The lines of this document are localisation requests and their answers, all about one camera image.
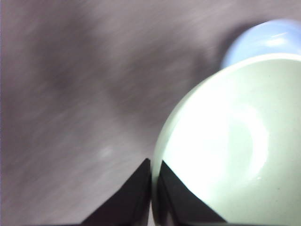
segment black object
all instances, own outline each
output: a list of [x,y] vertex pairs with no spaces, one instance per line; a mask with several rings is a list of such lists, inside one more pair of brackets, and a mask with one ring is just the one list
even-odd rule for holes
[[[64,226],[147,226],[150,164],[150,160],[145,159],[124,185],[82,223]],[[161,226],[255,226],[227,223],[196,197],[164,161],[156,192]]]
[[151,200],[150,164],[151,161],[145,159],[124,185],[82,223],[64,226],[147,226]]
[[227,223],[196,197],[164,161],[161,165],[157,189],[161,226],[255,226]]

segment floor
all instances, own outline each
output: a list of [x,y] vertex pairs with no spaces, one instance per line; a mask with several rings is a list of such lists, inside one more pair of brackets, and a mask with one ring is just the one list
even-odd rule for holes
[[299,0],[2,1],[2,225],[83,220],[152,157],[235,37],[300,12]]

